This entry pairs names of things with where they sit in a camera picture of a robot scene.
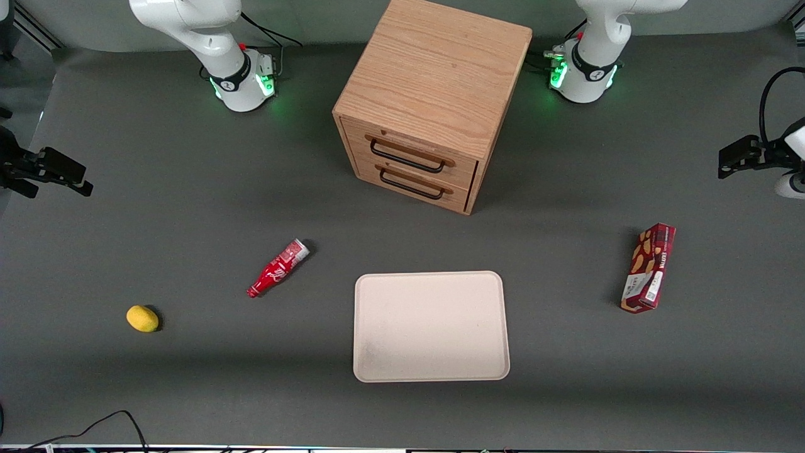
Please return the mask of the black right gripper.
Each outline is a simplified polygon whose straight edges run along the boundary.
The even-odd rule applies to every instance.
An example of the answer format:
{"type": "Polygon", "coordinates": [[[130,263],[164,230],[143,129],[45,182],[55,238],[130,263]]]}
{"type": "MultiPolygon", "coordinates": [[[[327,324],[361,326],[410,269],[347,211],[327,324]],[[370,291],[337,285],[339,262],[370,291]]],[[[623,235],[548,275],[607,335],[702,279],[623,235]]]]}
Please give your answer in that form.
{"type": "Polygon", "coordinates": [[[23,149],[14,134],[1,126],[1,186],[23,195],[35,198],[38,186],[29,182],[38,177],[38,169],[43,169],[52,179],[64,181],[64,186],[90,197],[93,184],[84,181],[86,166],[78,163],[52,147],[44,147],[38,153],[23,149]]]}

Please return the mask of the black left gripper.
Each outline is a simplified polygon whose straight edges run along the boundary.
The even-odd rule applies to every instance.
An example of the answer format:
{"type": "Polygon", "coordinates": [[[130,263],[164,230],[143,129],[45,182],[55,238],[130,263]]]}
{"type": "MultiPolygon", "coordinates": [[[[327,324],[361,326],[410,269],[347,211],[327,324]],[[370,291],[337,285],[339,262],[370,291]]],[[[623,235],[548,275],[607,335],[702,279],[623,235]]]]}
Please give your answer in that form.
{"type": "Polygon", "coordinates": [[[794,169],[794,150],[784,137],[764,141],[756,135],[739,138],[719,150],[721,179],[729,177],[733,171],[753,169],[755,166],[758,169],[794,169]]]}

